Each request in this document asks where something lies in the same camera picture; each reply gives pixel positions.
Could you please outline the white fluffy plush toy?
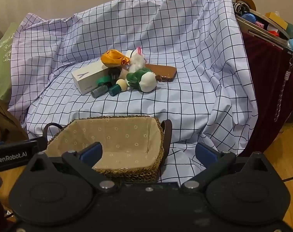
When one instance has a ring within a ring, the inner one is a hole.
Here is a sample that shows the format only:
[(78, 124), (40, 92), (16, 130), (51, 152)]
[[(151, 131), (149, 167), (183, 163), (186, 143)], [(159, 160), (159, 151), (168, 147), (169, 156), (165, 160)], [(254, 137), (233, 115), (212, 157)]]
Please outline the white fluffy plush toy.
[(131, 51), (129, 54), (129, 58), (130, 73), (135, 73), (139, 69), (143, 69), (146, 66), (146, 59), (144, 58), (144, 54), (142, 52), (141, 47), (138, 47), (135, 50)]

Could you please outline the green embroidered pillow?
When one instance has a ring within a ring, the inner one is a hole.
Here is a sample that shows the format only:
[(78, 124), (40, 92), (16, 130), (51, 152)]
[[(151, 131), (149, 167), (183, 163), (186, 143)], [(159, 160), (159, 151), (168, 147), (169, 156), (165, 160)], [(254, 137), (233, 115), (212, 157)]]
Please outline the green embroidered pillow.
[(9, 103), (11, 99), (11, 51), (18, 23), (11, 23), (0, 39), (0, 101)]

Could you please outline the black makeup sponge brush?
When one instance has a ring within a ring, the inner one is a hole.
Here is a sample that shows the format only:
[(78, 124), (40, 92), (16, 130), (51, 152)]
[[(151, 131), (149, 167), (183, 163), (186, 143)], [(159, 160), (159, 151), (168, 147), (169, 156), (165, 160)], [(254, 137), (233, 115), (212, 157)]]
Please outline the black makeup sponge brush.
[(109, 68), (108, 74), (111, 77), (111, 80), (117, 81), (119, 79), (121, 69), (118, 67)]

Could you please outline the green tape roll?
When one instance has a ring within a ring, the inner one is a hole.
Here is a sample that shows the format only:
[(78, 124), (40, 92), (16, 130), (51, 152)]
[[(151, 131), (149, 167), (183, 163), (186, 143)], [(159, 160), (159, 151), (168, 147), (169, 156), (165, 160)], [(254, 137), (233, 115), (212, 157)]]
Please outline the green tape roll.
[(111, 77), (109, 75), (106, 75), (104, 77), (100, 77), (97, 80), (97, 85), (98, 86), (104, 86), (104, 85), (106, 85), (107, 87), (111, 87), (112, 86)]

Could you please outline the dark red velvet cloth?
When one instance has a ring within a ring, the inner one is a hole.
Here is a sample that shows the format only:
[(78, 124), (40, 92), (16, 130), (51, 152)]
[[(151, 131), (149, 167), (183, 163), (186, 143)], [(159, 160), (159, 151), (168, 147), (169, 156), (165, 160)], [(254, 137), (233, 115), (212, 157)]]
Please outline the dark red velvet cloth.
[(264, 152), (285, 122), (293, 120), (293, 55), (258, 37), (242, 34), (258, 106), (258, 119), (240, 154)]

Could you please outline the brown leather wallet case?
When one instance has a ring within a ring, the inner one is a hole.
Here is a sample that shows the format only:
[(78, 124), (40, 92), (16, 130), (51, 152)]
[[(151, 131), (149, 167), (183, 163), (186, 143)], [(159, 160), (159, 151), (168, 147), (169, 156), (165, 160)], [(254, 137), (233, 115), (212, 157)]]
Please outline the brown leather wallet case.
[(177, 69), (172, 66), (146, 64), (146, 68), (150, 69), (156, 76), (160, 76), (164, 82), (172, 82), (177, 74)]

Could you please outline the white vivo phone box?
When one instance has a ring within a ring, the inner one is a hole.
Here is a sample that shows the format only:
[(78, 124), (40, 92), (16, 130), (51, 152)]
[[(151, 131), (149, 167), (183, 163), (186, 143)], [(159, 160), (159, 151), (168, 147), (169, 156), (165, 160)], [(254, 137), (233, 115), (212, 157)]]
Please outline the white vivo phone box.
[(85, 95), (98, 87), (97, 80), (109, 75), (108, 71), (109, 68), (99, 60), (74, 70), (71, 74), (76, 88), (82, 95)]

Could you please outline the orange satin pouch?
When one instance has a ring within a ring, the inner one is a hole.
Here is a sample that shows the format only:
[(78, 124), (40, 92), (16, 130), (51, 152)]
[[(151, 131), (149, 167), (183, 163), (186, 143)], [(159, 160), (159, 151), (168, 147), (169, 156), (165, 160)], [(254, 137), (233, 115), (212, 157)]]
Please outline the orange satin pouch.
[(100, 60), (108, 68), (127, 66), (130, 62), (130, 58), (115, 49), (106, 51)]

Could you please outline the teal handle cream sponge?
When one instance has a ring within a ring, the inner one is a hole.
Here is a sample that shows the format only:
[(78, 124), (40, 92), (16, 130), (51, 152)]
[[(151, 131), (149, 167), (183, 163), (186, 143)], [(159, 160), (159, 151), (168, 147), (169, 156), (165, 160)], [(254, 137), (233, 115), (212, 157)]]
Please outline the teal handle cream sponge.
[(115, 85), (109, 88), (108, 92), (111, 96), (116, 96), (121, 92), (125, 92), (128, 89), (128, 85), (124, 79), (119, 79)]

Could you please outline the grey translucent bottle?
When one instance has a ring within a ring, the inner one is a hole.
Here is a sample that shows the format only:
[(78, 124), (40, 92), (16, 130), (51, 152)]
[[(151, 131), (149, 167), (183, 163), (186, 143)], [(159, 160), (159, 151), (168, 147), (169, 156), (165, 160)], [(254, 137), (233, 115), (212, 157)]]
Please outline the grey translucent bottle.
[(107, 93), (108, 90), (109, 90), (109, 88), (107, 85), (101, 85), (101, 86), (98, 86), (95, 89), (93, 89), (91, 91), (91, 95), (93, 98), (98, 98), (98, 97), (104, 95), (105, 93)]

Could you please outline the woven lined basket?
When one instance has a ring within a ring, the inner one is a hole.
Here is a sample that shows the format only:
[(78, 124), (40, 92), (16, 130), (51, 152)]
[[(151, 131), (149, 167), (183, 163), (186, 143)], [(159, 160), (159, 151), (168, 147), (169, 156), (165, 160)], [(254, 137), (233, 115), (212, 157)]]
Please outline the woven lined basket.
[(49, 157), (81, 152), (95, 142), (102, 157), (90, 166), (106, 177), (125, 182), (156, 182), (170, 149), (172, 123), (150, 116), (94, 117), (77, 119), (61, 128), (48, 142)]

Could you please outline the green white plush toy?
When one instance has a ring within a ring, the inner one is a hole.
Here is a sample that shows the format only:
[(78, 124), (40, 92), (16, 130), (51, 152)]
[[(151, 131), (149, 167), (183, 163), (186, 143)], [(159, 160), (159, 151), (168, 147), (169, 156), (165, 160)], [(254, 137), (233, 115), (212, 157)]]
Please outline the green white plush toy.
[(128, 73), (126, 82), (134, 90), (149, 93), (156, 88), (158, 82), (161, 82), (161, 77), (156, 76), (150, 69), (143, 68), (135, 73)]

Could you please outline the checkered lavender sheet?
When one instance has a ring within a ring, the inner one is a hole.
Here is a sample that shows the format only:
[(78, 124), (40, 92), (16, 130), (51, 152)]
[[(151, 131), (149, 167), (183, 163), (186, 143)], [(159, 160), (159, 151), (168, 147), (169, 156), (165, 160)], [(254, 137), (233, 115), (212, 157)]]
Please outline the checkered lavender sheet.
[(231, 0), (114, 0), (68, 18), (25, 16), (13, 39), (9, 111), (48, 153), (100, 142), (113, 166), (154, 159), (151, 122), (172, 123), (161, 182), (204, 166), (203, 143), (241, 154), (258, 118)]

